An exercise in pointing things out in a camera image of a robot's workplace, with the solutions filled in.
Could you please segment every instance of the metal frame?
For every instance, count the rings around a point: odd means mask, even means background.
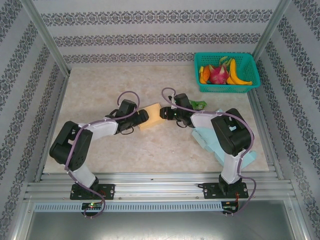
[[[35,25],[36,29],[38,30],[39,34],[42,37],[42,40],[50,50],[50,53],[52,54],[54,60],[58,64],[61,72],[65,77],[69,76],[70,69],[62,56],[61,52],[59,51],[59,48],[57,44],[55,43],[54,38],[51,36],[44,20],[42,19],[40,13],[38,12],[34,1],[33,0],[21,0],[21,4],[23,5],[23,8],[31,18],[33,24]]]
[[[35,213],[79,213],[82,202],[38,202],[35,203]],[[87,213],[97,213],[98,209],[88,209]],[[108,213],[147,213],[147,212],[221,212],[220,201],[162,201],[162,202],[107,202],[104,212]]]
[[[289,4],[292,2],[292,0],[280,0],[279,4],[276,6],[270,21],[268,22],[268,25],[264,29],[264,32],[256,45],[252,56],[255,61],[258,61],[260,55],[265,49],[265,46],[267,45],[269,39],[271,38],[272,34],[274,33],[275,29],[277,28],[277,25],[279,21],[281,20],[282,16],[286,12],[287,8],[289,7]]]
[[[253,52],[255,61],[258,60],[260,54],[263,52],[265,45],[290,2],[291,0],[280,0],[267,28]],[[70,70],[37,12],[32,0],[22,0],[22,4],[27,9],[28,14],[32,18],[37,29],[39,29],[41,36],[48,45],[55,60],[58,62],[59,67],[64,71],[67,79],[65,80],[62,94],[58,100],[58,106],[53,117],[53,124],[49,130],[49,138],[40,162],[40,170],[36,175],[36,182],[30,182],[26,187],[22,206],[11,237],[13,240],[26,239],[32,222],[33,213],[39,204],[43,204],[44,206],[49,204],[67,206],[71,203],[80,204],[89,202],[69,199],[70,189],[74,182],[67,174],[42,173],[67,88]],[[257,182],[257,190],[252,201],[283,201],[295,239],[309,240],[310,235],[298,204],[294,187],[290,180],[284,179],[255,90],[248,93],[248,99],[269,167],[269,171],[267,172],[243,172],[244,176],[253,177]],[[155,205],[163,203],[194,203],[199,205],[203,203],[220,203],[221,201],[234,200],[204,199],[203,190],[198,188],[197,185],[206,182],[217,182],[219,174],[220,173],[217,172],[98,173],[96,176],[102,184],[112,183],[116,185],[114,200],[108,201],[108,203],[111,203],[110,205],[120,206],[122,203],[126,206],[144,203]],[[248,193],[251,194],[253,183],[246,180],[244,182],[247,184]]]

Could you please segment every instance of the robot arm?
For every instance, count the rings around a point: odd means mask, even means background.
[[[111,136],[122,133],[128,129],[133,129],[133,127],[149,119],[148,113],[145,110],[140,110],[127,118],[117,120],[120,117],[129,115],[135,108],[137,108],[137,105],[133,101],[125,99],[122,101],[119,109],[113,110],[103,118],[105,120],[108,119],[108,121],[89,125],[81,132],[68,165],[68,169],[74,179],[87,188],[94,191],[97,190],[99,180],[85,164],[90,143],[105,136]],[[86,124],[77,124],[72,121],[64,124],[49,151],[49,155],[54,158],[56,162],[66,165],[68,155],[72,148],[71,142],[75,140],[77,133],[84,125]]]
[[[192,109],[185,93],[174,96],[176,105]],[[227,114],[236,116],[244,121],[238,110],[232,108]],[[251,135],[248,129],[238,120],[217,113],[190,112],[184,109],[163,107],[160,110],[163,119],[182,122],[186,127],[214,129],[221,148],[225,152],[224,165],[219,176],[219,189],[225,196],[234,196],[234,191],[241,186],[242,178],[239,176],[242,154],[251,144]]]

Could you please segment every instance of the light blue cloth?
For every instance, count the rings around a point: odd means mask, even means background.
[[[192,136],[199,143],[199,145],[210,153],[214,153],[215,158],[223,166],[225,162],[225,152],[220,146],[216,132],[214,129],[206,127],[196,127],[192,132]],[[248,152],[242,163],[242,168],[248,166],[257,158],[255,151]]]

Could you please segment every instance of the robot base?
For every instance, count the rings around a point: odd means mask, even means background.
[[[237,186],[233,186],[227,192],[221,191],[218,182],[206,182],[198,184],[198,187],[203,189],[204,199],[247,199],[249,197],[247,185],[240,182]]]
[[[97,193],[101,194],[105,200],[113,200],[115,196],[114,184],[98,184]],[[101,200],[101,197],[93,194],[92,192],[85,190],[78,184],[73,184],[70,193],[71,200]]]

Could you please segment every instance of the beige tabletop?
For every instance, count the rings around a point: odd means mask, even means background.
[[[252,150],[257,152],[257,159],[244,170],[269,170],[247,94],[200,92],[190,65],[74,67],[53,139],[67,121],[89,123],[109,114],[124,91],[135,91],[142,108],[155,103],[168,106],[161,96],[164,87],[186,93],[190,100],[206,101],[207,111],[238,109],[255,134]],[[137,102],[133,94],[124,97]],[[214,154],[200,147],[192,131],[166,121],[144,131],[136,127],[130,135],[106,136],[91,143],[86,164],[94,173],[220,172]],[[43,172],[63,173],[64,168],[49,156]]]

